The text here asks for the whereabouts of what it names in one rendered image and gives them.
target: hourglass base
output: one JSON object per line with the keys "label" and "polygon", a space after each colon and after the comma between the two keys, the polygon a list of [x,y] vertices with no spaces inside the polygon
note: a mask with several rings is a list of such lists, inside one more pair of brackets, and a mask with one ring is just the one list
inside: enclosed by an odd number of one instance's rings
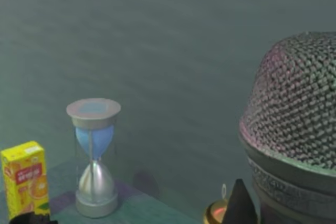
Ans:
{"label": "hourglass base", "polygon": [[90,203],[83,200],[76,192],[76,208],[80,214],[89,218],[101,218],[111,214],[118,206],[118,193],[102,203]]}

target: table surface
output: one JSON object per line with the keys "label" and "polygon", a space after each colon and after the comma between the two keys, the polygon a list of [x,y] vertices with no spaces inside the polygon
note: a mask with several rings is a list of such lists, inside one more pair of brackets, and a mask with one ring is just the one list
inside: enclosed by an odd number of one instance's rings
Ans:
{"label": "table surface", "polygon": [[[75,208],[76,162],[67,161],[48,171],[51,218],[59,224],[196,224],[190,217],[166,204],[120,182],[119,208],[111,215],[100,219],[89,219],[80,215]],[[0,202],[5,201],[4,192]],[[7,208],[0,208],[0,223],[8,223]]]}

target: metal mesh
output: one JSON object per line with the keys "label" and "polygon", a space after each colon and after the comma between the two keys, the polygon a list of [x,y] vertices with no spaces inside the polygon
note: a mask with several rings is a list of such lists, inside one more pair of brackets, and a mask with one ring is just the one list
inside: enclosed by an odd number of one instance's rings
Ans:
{"label": "metal mesh", "polygon": [[240,122],[246,140],[336,169],[336,33],[304,33],[264,56]]}

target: microphone head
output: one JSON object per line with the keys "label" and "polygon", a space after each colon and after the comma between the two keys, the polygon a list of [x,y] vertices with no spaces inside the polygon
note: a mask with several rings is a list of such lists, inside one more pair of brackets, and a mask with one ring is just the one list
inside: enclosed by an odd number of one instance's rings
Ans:
{"label": "microphone head", "polygon": [[336,32],[298,34],[272,46],[240,137],[263,200],[317,223],[336,220]]}

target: yellow juice box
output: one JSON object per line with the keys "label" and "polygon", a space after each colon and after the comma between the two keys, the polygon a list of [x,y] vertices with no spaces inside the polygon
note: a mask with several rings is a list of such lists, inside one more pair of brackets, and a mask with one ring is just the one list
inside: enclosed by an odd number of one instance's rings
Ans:
{"label": "yellow juice box", "polygon": [[1,151],[9,219],[50,214],[45,151],[35,141]]}

